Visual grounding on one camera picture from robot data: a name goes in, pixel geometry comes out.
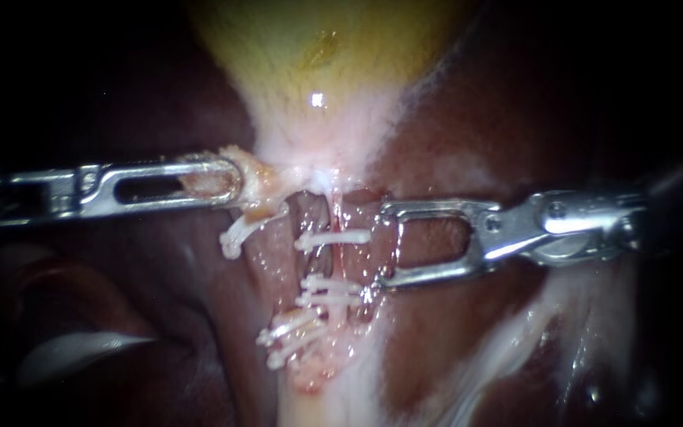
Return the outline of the right arm instrument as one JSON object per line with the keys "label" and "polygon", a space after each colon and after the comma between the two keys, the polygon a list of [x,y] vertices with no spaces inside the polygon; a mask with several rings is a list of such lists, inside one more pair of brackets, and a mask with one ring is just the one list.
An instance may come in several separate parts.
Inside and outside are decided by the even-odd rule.
{"label": "right arm instrument", "polygon": [[526,257],[541,266],[612,259],[640,245],[638,191],[546,191],[483,217],[483,259]]}

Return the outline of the left arm instrument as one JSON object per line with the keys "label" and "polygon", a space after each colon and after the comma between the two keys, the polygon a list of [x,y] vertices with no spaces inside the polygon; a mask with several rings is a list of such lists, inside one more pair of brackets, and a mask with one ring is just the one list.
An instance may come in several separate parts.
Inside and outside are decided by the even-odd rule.
{"label": "left arm instrument", "polygon": [[75,219],[80,201],[75,168],[0,171],[0,229]]}

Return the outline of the left arm instrument jaw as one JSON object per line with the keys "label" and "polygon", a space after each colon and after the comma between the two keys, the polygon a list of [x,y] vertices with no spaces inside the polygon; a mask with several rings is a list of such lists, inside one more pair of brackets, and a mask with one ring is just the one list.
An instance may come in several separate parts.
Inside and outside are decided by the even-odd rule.
{"label": "left arm instrument jaw", "polygon": [[235,205],[243,172],[226,157],[84,165],[78,169],[80,219]]}

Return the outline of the right arm instrument jaw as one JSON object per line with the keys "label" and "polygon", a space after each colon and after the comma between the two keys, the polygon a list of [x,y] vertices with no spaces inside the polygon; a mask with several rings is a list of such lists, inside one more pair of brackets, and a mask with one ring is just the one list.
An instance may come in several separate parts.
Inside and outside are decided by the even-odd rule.
{"label": "right arm instrument jaw", "polygon": [[394,218],[399,223],[406,221],[456,219],[465,224],[469,236],[499,234],[503,220],[498,212],[497,202],[469,199],[431,199],[382,202],[379,213]]}
{"label": "right arm instrument jaw", "polygon": [[389,275],[377,274],[374,286],[380,289],[415,289],[438,282],[474,278],[490,271],[494,263],[478,236],[471,236],[466,250],[457,259],[407,268],[396,266]]}

